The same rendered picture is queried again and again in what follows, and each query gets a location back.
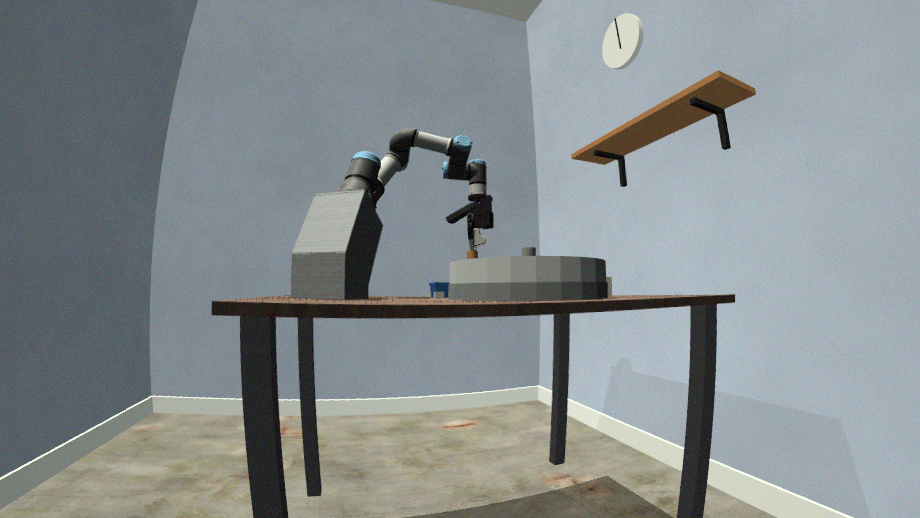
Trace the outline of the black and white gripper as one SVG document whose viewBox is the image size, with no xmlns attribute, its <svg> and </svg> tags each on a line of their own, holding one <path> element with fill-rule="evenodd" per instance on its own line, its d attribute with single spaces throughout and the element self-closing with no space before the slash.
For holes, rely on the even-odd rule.
<svg viewBox="0 0 920 518">
<path fill-rule="evenodd" d="M 474 197 L 473 200 L 472 200 L 472 197 Z M 476 251 L 477 247 L 486 245 L 488 243 L 488 239 L 482 236 L 482 231 L 479 230 L 478 228 L 483 228 L 483 229 L 494 228 L 494 214 L 492 212 L 492 197 L 491 195 L 485 195 L 485 194 L 471 194 L 471 195 L 468 195 L 468 200 L 473 201 L 473 204 L 475 205 L 474 209 L 468 211 L 467 229 L 468 229 L 468 239 L 469 239 L 470 251 Z M 475 212 L 476 210 L 482 210 L 482 211 Z M 490 221 L 489 221 L 489 214 L 490 214 Z"/>
</svg>

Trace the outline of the blue crate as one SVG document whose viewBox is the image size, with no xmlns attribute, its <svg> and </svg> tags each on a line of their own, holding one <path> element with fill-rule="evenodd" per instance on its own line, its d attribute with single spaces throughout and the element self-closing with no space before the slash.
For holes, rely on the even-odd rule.
<svg viewBox="0 0 920 518">
<path fill-rule="evenodd" d="M 448 284 L 450 284 L 450 282 L 429 283 L 430 285 L 429 297 L 448 298 Z"/>
</svg>

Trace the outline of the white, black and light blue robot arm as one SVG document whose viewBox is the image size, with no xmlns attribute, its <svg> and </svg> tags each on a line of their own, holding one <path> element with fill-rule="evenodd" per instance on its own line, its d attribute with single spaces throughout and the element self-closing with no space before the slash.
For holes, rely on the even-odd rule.
<svg viewBox="0 0 920 518">
<path fill-rule="evenodd" d="M 336 189 L 334 192 L 365 189 L 376 210 L 377 201 L 384 194 L 385 185 L 397 171 L 400 172 L 407 168 L 410 147 L 419 147 L 450 156 L 449 162 L 443 163 L 444 179 L 467 180 L 469 181 L 469 195 L 486 195 L 486 162 L 475 159 L 466 164 L 471 146 L 472 141 L 462 135 L 455 139 L 447 139 L 420 132 L 417 129 L 400 130 L 391 137 L 389 151 L 382 161 L 371 152 L 356 153 L 351 160 L 343 184 L 337 188 L 342 189 Z M 474 208 L 475 205 L 469 203 L 448 215 L 446 220 L 450 224 L 456 223 Z"/>
</svg>

